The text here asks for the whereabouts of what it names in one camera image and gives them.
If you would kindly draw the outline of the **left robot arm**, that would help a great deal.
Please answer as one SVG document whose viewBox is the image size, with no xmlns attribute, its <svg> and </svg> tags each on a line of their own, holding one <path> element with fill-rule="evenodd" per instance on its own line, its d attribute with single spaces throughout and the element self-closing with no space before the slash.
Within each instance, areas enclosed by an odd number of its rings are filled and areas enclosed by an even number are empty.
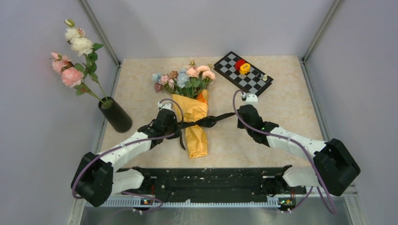
<svg viewBox="0 0 398 225">
<path fill-rule="evenodd" d="M 148 192 L 151 182 L 141 172 L 135 169 L 120 172 L 119 169 L 164 139 L 175 136 L 177 130 L 177 116 L 172 104 L 168 103 L 160 108 L 152 122 L 140 127 L 125 141 L 99 154 L 84 154 L 71 183 L 73 197 L 99 207 L 111 195 L 125 190 L 135 189 L 140 194 Z"/>
</svg>

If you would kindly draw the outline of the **black ribbon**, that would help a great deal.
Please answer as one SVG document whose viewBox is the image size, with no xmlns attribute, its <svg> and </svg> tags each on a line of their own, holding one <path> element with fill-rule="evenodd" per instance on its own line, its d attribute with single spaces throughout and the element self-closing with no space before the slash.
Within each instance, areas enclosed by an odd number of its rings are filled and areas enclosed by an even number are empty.
<svg viewBox="0 0 398 225">
<path fill-rule="evenodd" d="M 217 122 L 227 119 L 229 117 L 234 116 L 235 113 L 230 112 L 230 113 L 224 113 L 219 116 L 206 116 L 200 120 L 194 121 L 194 122 L 184 122 L 182 120 L 181 122 L 177 123 L 177 130 L 175 134 L 170 138 L 170 139 L 175 139 L 179 138 L 179 144 L 183 150 L 186 150 L 185 145 L 183 143 L 183 138 L 182 138 L 182 130 L 193 127 L 193 126 L 199 126 L 199 127 L 204 127 L 204 128 L 212 128 L 216 125 Z"/>
</svg>

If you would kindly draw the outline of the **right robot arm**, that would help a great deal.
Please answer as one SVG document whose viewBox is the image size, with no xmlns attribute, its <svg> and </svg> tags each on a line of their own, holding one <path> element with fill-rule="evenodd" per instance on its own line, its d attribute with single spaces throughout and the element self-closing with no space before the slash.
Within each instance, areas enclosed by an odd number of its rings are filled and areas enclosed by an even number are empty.
<svg viewBox="0 0 398 225">
<path fill-rule="evenodd" d="M 341 196 L 361 173 L 341 140 L 333 138 L 327 142 L 300 136 L 276 123 L 264 121 L 253 105 L 240 106 L 237 115 L 238 128 L 244 128 L 256 143 L 310 162 L 307 167 L 289 167 L 275 180 L 275 187 L 281 193 L 288 193 L 295 186 L 311 186 Z"/>
</svg>

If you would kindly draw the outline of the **orange paper flower bouquet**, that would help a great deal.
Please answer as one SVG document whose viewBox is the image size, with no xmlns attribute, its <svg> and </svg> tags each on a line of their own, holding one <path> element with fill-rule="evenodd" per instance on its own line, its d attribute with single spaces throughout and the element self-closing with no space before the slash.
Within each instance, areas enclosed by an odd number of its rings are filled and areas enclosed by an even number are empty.
<svg viewBox="0 0 398 225">
<path fill-rule="evenodd" d="M 212 65 L 197 65 L 190 61 L 180 71 L 166 74 L 152 74 L 152 81 L 157 92 L 166 91 L 178 103 L 183 112 L 177 111 L 184 123 L 196 122 L 208 114 L 208 86 L 215 80 Z M 207 135 L 199 125 L 188 127 L 184 131 L 183 146 L 189 159 L 208 155 Z"/>
</svg>

